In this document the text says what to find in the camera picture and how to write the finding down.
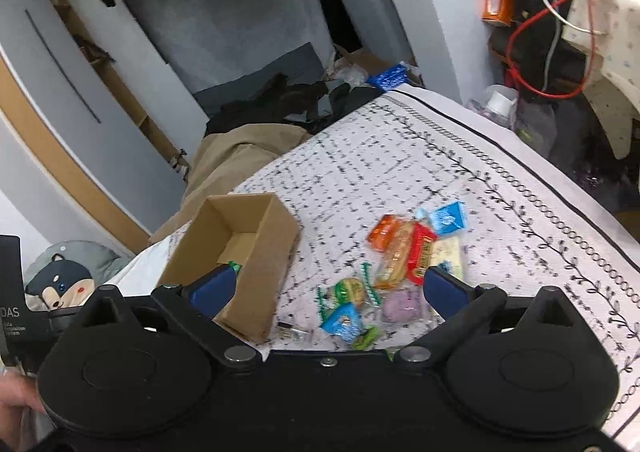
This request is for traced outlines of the person's left hand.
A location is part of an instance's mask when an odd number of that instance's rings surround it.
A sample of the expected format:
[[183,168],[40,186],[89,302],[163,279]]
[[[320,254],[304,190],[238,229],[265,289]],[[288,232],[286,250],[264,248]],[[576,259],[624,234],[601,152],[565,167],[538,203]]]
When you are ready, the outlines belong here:
[[1,374],[1,450],[17,451],[21,445],[24,409],[46,411],[41,403],[36,381],[11,371]]

